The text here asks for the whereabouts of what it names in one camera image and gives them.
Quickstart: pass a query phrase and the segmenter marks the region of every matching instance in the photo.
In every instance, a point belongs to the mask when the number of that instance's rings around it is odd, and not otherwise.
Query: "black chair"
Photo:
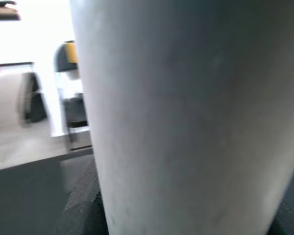
[[[69,72],[77,69],[76,63],[69,63],[67,59],[67,53],[65,50],[65,44],[61,45],[58,49],[55,57],[55,75],[56,80],[59,80],[60,73]],[[76,135],[73,135],[72,131],[75,128],[87,126],[87,117],[85,112],[85,106],[83,102],[83,95],[79,94],[78,97],[73,98],[64,98],[63,97],[63,89],[58,87],[58,94],[60,98],[60,103],[63,107],[63,120],[65,124],[65,129],[67,131],[67,135],[65,136],[65,143],[68,152],[79,150],[83,148],[92,147],[91,145],[73,148],[73,142],[76,141]]]

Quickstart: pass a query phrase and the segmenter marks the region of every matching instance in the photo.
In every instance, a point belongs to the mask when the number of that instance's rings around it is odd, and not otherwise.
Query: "white cylindrical column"
[[[294,171],[294,4],[72,0],[110,235],[264,235]]]

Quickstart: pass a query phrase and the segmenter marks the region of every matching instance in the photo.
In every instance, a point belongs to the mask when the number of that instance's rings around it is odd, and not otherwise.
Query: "black bag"
[[[22,122],[35,123],[44,120],[47,115],[43,104],[42,94],[34,72],[23,74],[23,83],[20,92],[19,113]]]

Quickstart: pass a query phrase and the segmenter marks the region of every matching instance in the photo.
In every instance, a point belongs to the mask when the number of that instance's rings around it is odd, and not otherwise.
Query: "gray pole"
[[[110,235],[264,235],[294,171],[294,1],[71,2]]]

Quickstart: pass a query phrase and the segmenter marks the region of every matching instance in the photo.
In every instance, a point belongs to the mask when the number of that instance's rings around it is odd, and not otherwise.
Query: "gray floor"
[[[18,114],[22,75],[0,76],[0,169],[66,153],[63,137],[52,138],[47,120],[24,128]],[[81,133],[79,144],[89,145],[89,133]]]

